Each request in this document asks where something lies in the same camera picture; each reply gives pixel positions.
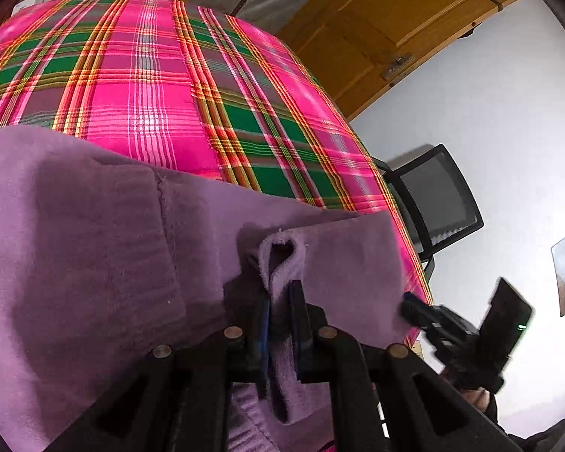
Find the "operator right hand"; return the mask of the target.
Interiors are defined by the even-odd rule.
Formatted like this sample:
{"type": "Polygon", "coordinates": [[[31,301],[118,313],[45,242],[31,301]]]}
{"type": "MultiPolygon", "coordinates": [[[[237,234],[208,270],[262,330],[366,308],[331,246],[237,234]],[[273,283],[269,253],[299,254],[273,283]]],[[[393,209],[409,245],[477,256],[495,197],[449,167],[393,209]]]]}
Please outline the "operator right hand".
{"type": "Polygon", "coordinates": [[[491,401],[490,393],[484,388],[477,388],[475,390],[461,390],[461,396],[473,407],[479,409],[480,412],[485,412],[491,401]]]}

